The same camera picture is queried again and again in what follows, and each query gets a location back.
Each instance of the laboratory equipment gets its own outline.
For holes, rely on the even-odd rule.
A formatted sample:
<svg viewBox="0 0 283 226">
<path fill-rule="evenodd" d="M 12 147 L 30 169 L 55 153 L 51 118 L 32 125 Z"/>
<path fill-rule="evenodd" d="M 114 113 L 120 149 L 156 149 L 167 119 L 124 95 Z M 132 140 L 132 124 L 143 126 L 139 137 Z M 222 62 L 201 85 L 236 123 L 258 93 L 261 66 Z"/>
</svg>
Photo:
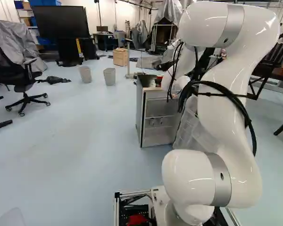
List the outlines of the laboratory equipment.
<svg viewBox="0 0 283 226">
<path fill-rule="evenodd" d="M 202 77 L 199 93 L 213 95 L 199 95 L 197 102 L 200 123 L 219 142 L 216 153 L 177 149 L 163 160 L 163 182 L 178 222 L 201 225 L 210 218 L 214 206 L 247 208 L 258 202 L 261 175 L 237 106 L 245 105 L 250 75 L 276 44 L 279 28 L 274 12 L 254 6 L 201 1 L 183 13 L 177 37 L 184 48 L 174 84 L 183 88 L 189 83 L 185 74 L 206 47 L 225 48 L 227 59 Z M 173 82 L 172 74 L 173 66 L 162 80 L 165 90 Z M 221 93 L 209 86 L 212 83 L 239 95 L 239 103 L 233 104 L 229 94 L 214 96 Z M 164 225 L 171 224 L 166 220 Z"/>
</svg>

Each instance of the gray trash bin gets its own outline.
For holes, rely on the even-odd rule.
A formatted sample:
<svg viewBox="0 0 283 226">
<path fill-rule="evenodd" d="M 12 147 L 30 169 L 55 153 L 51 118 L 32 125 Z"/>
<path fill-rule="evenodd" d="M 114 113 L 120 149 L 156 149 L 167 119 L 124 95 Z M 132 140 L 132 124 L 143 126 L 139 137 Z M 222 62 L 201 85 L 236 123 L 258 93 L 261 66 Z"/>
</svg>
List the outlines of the gray trash bin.
<svg viewBox="0 0 283 226">
<path fill-rule="evenodd" d="M 106 68 L 104 78 L 107 86 L 115 85 L 115 68 Z"/>
<path fill-rule="evenodd" d="M 90 68 L 88 66 L 81 66 L 79 67 L 79 70 L 82 81 L 84 83 L 90 83 L 92 81 Z"/>
</svg>

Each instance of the cardboard box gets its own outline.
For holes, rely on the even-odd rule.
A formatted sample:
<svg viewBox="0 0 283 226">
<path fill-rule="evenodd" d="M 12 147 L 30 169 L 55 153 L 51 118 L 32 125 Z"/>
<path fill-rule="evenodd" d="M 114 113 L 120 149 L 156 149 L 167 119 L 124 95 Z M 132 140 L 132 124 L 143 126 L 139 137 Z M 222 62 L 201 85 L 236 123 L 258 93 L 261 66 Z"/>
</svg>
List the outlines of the cardboard box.
<svg viewBox="0 0 283 226">
<path fill-rule="evenodd" d="M 29 18 L 22 18 L 21 19 L 21 22 L 24 23 L 26 26 L 30 27 L 31 26 L 31 23 L 30 23 L 30 20 Z"/>
<path fill-rule="evenodd" d="M 23 2 L 23 8 L 26 9 L 26 10 L 32 10 L 32 8 L 30 7 L 30 4 L 29 2 Z"/>
<path fill-rule="evenodd" d="M 127 66 L 128 53 L 125 48 L 116 48 L 113 50 L 113 64 L 118 66 Z"/>
</svg>

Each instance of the black monitor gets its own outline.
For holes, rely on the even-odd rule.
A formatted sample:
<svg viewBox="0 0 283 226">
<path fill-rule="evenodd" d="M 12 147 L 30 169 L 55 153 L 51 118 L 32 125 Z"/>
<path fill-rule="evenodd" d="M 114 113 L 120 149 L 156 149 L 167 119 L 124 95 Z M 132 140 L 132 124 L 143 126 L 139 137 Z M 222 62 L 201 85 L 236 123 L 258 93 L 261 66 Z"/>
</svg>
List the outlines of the black monitor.
<svg viewBox="0 0 283 226">
<path fill-rule="evenodd" d="M 89 38 L 83 6 L 34 6 L 33 13 L 42 38 Z"/>
<path fill-rule="evenodd" d="M 108 26 L 96 26 L 97 32 L 108 32 Z"/>
</svg>

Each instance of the office chair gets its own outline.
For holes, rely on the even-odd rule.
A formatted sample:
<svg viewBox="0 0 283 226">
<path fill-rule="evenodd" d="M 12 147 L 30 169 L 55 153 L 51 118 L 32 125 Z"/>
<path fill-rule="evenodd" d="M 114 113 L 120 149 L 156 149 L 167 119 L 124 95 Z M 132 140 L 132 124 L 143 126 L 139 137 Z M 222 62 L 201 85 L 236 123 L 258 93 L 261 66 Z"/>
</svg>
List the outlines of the office chair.
<svg viewBox="0 0 283 226">
<path fill-rule="evenodd" d="M 0 48 L 0 83 L 5 85 L 14 85 L 15 92 L 23 93 L 23 99 L 13 103 L 12 105 L 5 106 L 5 109 L 7 111 L 11 111 L 13 106 L 23 103 L 21 109 L 18 111 L 21 117 L 25 116 L 23 110 L 30 102 L 42 103 L 46 106 L 50 106 L 50 102 L 37 100 L 37 98 L 40 97 L 47 98 L 48 95 L 46 93 L 36 96 L 28 96 L 26 94 L 26 91 L 28 91 L 36 82 L 35 78 L 42 75 L 42 72 L 32 72 L 32 63 L 36 60 L 37 58 L 25 61 L 23 63 L 23 68 L 21 65 L 13 63 Z"/>
</svg>

